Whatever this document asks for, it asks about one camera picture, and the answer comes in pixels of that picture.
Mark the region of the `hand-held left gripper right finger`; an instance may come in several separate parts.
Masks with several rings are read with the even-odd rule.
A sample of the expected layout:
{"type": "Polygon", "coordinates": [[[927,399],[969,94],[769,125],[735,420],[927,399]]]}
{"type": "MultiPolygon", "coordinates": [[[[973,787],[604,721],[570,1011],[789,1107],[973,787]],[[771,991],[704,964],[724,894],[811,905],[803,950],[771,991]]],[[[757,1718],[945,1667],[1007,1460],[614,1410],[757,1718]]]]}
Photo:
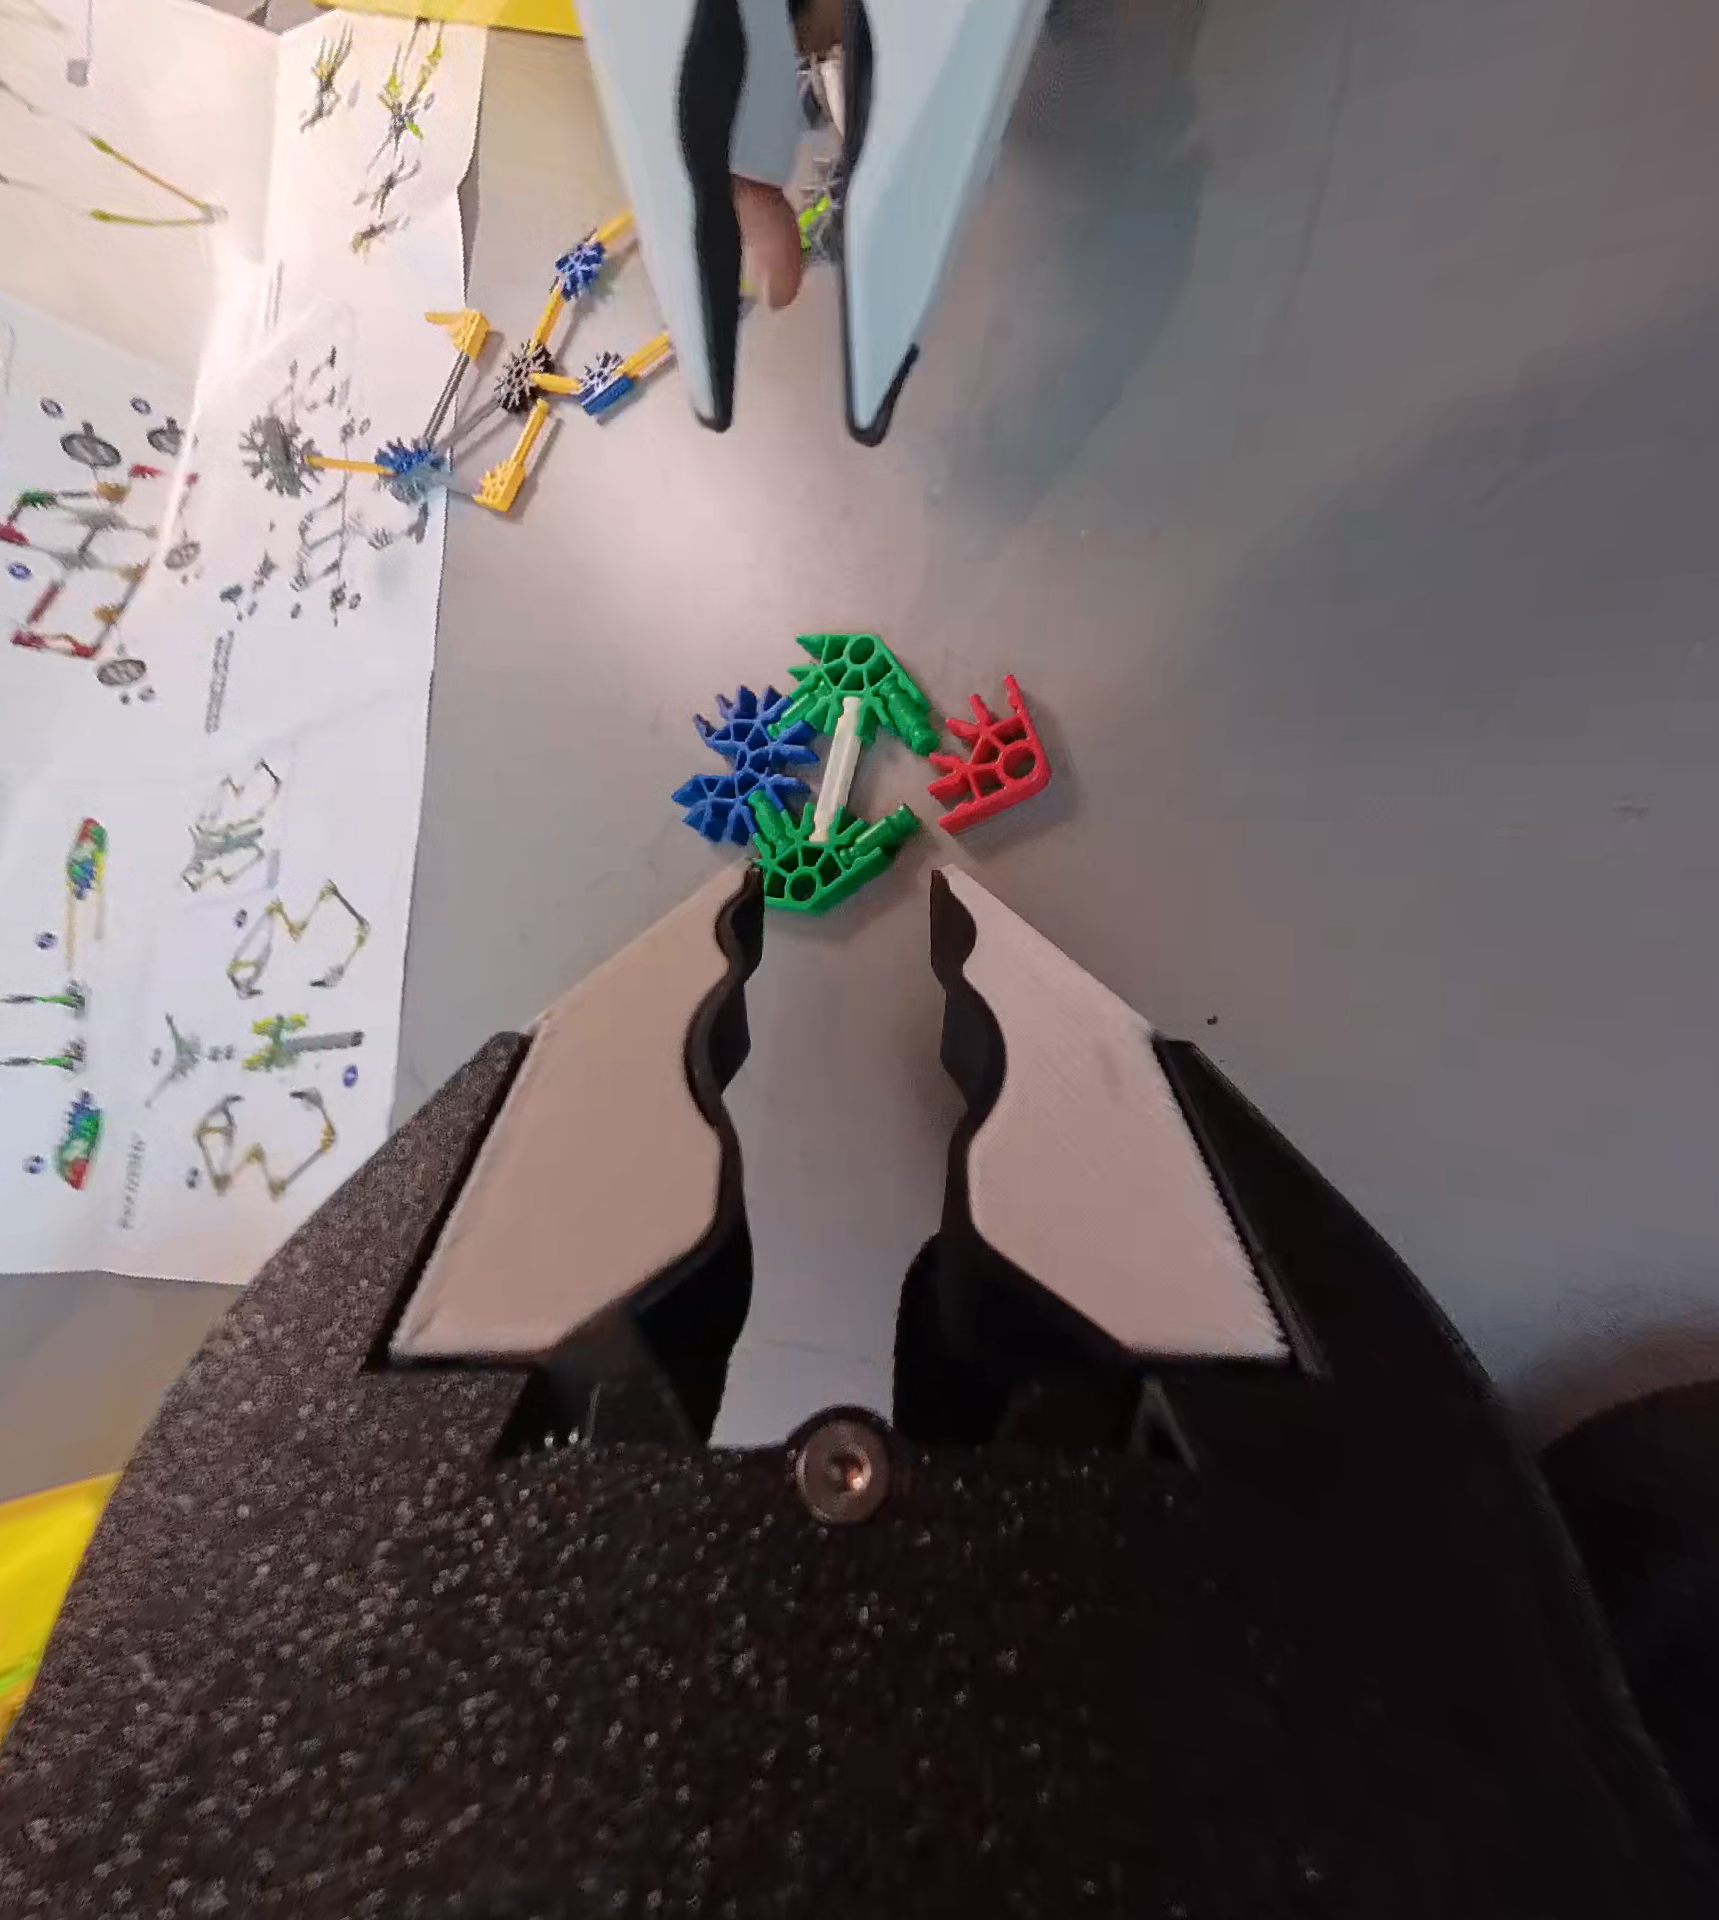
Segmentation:
{"type": "Polygon", "coordinates": [[[1003,1051],[965,1149],[977,1236],[1131,1353],[1285,1362],[1151,1023],[975,876],[937,878],[965,912],[963,986],[1003,1051]]]}

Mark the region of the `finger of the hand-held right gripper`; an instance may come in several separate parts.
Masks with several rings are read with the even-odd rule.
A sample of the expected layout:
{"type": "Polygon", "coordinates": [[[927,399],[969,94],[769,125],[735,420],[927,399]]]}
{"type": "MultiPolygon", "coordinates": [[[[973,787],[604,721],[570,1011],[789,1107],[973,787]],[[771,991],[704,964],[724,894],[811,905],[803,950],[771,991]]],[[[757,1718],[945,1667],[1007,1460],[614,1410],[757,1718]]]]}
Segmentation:
{"type": "Polygon", "coordinates": [[[730,185],[747,76],[739,7],[580,2],[576,12],[688,399],[702,425],[728,431],[741,311],[730,185]]]}
{"type": "Polygon", "coordinates": [[[1045,12],[1045,2],[843,10],[843,395],[847,430],[867,448],[889,430],[1045,12]]]}

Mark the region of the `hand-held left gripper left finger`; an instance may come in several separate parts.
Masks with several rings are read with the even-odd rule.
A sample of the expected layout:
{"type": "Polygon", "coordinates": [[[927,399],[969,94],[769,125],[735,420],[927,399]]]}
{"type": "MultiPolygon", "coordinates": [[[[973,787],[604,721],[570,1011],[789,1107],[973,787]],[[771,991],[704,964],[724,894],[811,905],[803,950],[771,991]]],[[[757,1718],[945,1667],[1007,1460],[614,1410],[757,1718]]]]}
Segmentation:
{"type": "Polygon", "coordinates": [[[392,1331],[404,1362],[536,1362],[743,1220],[726,1091],[765,899],[745,862],[552,1001],[392,1331]]]}

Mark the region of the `green fan toy connector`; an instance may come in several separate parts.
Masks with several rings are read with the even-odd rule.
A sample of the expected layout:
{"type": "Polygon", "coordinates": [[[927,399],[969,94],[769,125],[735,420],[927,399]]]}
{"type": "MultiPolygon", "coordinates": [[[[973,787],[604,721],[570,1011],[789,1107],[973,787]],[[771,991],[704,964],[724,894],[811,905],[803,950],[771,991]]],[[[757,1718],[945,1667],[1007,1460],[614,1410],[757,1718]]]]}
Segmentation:
{"type": "Polygon", "coordinates": [[[803,633],[797,635],[797,646],[805,661],[787,667],[793,680],[791,698],[797,689],[825,689],[843,698],[847,693],[859,695],[863,700],[863,747],[873,746],[879,731],[895,736],[887,720],[887,701],[895,693],[925,700],[933,717],[927,693],[881,635],[871,631],[803,633]]]}
{"type": "Polygon", "coordinates": [[[791,815],[793,828],[787,846],[765,848],[751,841],[751,858],[759,870],[761,894],[769,907],[823,916],[879,880],[893,863],[869,866],[857,859],[853,840],[873,819],[855,814],[851,808],[841,811],[827,844],[811,844],[809,840],[815,819],[813,800],[791,815]]]}

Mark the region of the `red corner toy connector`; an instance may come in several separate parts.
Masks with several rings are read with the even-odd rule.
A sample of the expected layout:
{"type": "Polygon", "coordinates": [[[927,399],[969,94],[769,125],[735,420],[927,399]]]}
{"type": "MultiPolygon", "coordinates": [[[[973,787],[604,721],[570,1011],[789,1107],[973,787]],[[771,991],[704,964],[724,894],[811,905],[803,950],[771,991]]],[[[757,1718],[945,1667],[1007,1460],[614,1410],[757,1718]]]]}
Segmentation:
{"type": "Polygon", "coordinates": [[[1035,800],[1053,780],[1053,763],[1013,673],[1001,680],[999,707],[973,692],[967,713],[943,717],[943,740],[925,751],[939,805],[935,826],[957,838],[1035,800]]]}

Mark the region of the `blue snowflake toy connector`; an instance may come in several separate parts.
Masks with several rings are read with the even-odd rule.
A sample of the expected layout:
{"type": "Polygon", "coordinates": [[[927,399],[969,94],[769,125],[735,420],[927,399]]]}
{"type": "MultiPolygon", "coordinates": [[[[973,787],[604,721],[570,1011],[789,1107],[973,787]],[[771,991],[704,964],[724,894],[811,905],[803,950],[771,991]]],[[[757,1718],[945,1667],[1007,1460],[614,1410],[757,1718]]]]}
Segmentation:
{"type": "Polygon", "coordinates": [[[801,770],[819,763],[817,729],[791,713],[791,695],[741,686],[718,695],[718,717],[694,713],[702,743],[724,759],[722,772],[694,773],[672,794],[682,822],[714,846],[743,848],[757,828],[753,800],[779,811],[807,796],[801,770]]]}

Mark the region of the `white toy rod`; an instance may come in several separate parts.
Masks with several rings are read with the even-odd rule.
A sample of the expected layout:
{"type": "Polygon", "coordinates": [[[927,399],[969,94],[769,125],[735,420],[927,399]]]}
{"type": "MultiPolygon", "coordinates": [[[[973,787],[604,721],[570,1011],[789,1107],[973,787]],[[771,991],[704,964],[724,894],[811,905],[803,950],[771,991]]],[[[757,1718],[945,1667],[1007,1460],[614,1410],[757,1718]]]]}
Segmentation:
{"type": "Polygon", "coordinates": [[[863,750],[863,700],[847,693],[823,757],[823,780],[815,800],[815,819],[809,833],[813,846],[825,846],[847,805],[857,761],[863,750]]]}

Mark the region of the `white instruction sheet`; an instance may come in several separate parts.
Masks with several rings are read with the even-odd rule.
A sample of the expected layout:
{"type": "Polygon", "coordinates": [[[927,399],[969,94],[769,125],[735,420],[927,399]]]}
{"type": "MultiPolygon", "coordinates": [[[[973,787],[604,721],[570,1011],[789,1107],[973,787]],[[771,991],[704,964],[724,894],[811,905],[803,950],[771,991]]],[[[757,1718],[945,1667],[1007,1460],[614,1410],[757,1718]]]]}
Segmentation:
{"type": "Polygon", "coordinates": [[[0,4],[0,1275],[242,1283],[392,1127],[486,51],[0,4]]]}

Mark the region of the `grey desk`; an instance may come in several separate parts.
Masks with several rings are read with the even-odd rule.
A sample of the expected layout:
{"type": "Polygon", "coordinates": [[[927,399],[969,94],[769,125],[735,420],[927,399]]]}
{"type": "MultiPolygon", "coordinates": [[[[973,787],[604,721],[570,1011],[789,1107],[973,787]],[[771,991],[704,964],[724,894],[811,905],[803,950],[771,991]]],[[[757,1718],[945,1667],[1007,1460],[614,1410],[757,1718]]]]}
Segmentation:
{"type": "Polygon", "coordinates": [[[1719,1380],[1719,4],[1063,4],[881,448],[815,281],[450,521],[398,1112],[706,876],[807,627],[1057,775],[959,854],[1533,1435],[1719,1380]]]}

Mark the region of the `person's right hand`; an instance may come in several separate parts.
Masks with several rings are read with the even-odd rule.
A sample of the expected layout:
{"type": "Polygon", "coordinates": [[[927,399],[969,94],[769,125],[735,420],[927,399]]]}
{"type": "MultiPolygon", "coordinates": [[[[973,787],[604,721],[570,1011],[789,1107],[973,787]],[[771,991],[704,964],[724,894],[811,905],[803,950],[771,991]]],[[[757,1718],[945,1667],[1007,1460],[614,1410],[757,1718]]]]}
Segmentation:
{"type": "Polygon", "coordinates": [[[739,234],[741,294],[767,311],[789,308],[803,278],[797,212],[781,185],[741,173],[730,177],[730,197],[739,234]]]}

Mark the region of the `colourful toy rod figure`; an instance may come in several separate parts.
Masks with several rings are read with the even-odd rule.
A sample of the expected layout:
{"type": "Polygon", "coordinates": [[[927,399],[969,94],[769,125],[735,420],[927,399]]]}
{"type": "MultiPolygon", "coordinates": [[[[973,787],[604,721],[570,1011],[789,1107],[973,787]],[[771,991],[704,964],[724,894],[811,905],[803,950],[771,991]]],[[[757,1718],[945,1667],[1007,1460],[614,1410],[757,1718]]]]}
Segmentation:
{"type": "MultiPolygon", "coordinates": [[[[797,63],[797,83],[807,125],[843,132],[843,71],[841,54],[835,47],[837,42],[831,39],[803,54],[797,63]]],[[[839,237],[843,162],[821,155],[815,166],[819,168],[815,191],[799,203],[785,202],[795,224],[801,274],[817,261],[831,261],[839,237]]],[[[592,301],[602,291],[608,268],[622,253],[636,252],[636,241],[636,217],[628,207],[590,227],[572,247],[558,253],[540,317],[526,338],[514,339],[498,359],[486,408],[474,417],[460,416],[458,388],[466,383],[468,371],[478,367],[492,328],[474,310],[448,317],[428,314],[430,323],[458,328],[456,366],[432,417],[418,435],[394,437],[380,444],[370,461],[346,460],[340,468],[368,472],[404,505],[420,505],[456,483],[454,460],[460,440],[500,416],[522,420],[518,442],[470,489],[476,505],[508,515],[536,465],[540,433],[558,408],[578,410],[588,420],[610,420],[676,356],[672,328],[664,328],[630,352],[604,350],[580,371],[572,371],[558,352],[574,328],[570,310],[592,301]]]]}

